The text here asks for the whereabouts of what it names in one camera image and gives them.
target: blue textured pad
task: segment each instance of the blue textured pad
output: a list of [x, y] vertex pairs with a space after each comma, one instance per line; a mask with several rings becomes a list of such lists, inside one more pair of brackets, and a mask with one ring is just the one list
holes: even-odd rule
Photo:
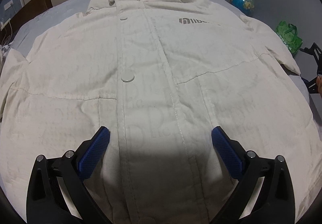
[[243, 178], [243, 162], [230, 145], [229, 139], [223, 134], [220, 127], [215, 127], [212, 130], [211, 139], [213, 141], [213, 146], [225, 163], [231, 177], [241, 180]]
[[97, 163], [109, 144], [110, 131], [107, 128], [96, 136], [78, 163], [78, 176], [81, 181], [91, 177]]

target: bed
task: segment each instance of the bed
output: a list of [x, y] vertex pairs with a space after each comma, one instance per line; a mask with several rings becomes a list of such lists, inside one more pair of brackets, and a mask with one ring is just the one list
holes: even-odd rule
[[[236, 9], [235, 7], [227, 3], [225, 0], [209, 0], [209, 1], [215, 2], [219, 5], [226, 7], [237, 16], [242, 15], [242, 13], [238, 9]], [[49, 9], [45, 13], [35, 17], [33, 20], [23, 25], [18, 31], [15, 39], [13, 40], [11, 47], [16, 49], [24, 57], [26, 57], [30, 52], [36, 37], [44, 33], [49, 28], [61, 23], [64, 19], [78, 12], [86, 12], [86, 9], [89, 3], [90, 3], [90, 0], [69, 0], [52, 9]], [[302, 82], [301, 78], [295, 73], [288, 71], [287, 69], [285, 71], [288, 72], [289, 77], [293, 80], [295, 85], [300, 89], [301, 93], [305, 97], [308, 104], [311, 104], [308, 91], [305, 87], [305, 84]], [[321, 120], [314, 106], [312, 106], [311, 109], [313, 111], [314, 122], [317, 125], [318, 131], [320, 133]]]

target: power outlet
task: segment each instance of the power outlet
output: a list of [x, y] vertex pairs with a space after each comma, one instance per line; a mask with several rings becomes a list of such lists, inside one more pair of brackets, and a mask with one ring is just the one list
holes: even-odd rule
[[11, 6], [13, 5], [13, 1], [10, 0], [7, 4], [5, 4], [3, 7], [4, 7], [4, 10], [6, 11], [7, 9], [9, 9]]

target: power strip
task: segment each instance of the power strip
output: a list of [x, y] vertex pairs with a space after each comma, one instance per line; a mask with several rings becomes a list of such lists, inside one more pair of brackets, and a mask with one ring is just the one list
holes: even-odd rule
[[1, 27], [0, 27], [0, 31], [2, 31], [4, 29], [4, 27], [9, 23], [11, 19], [9, 18], [4, 24], [1, 22]]

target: globe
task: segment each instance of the globe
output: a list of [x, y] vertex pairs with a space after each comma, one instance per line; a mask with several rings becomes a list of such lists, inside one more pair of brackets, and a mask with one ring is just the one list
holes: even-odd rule
[[230, 0], [230, 4], [239, 9], [246, 16], [251, 17], [254, 13], [255, 5], [253, 0]]

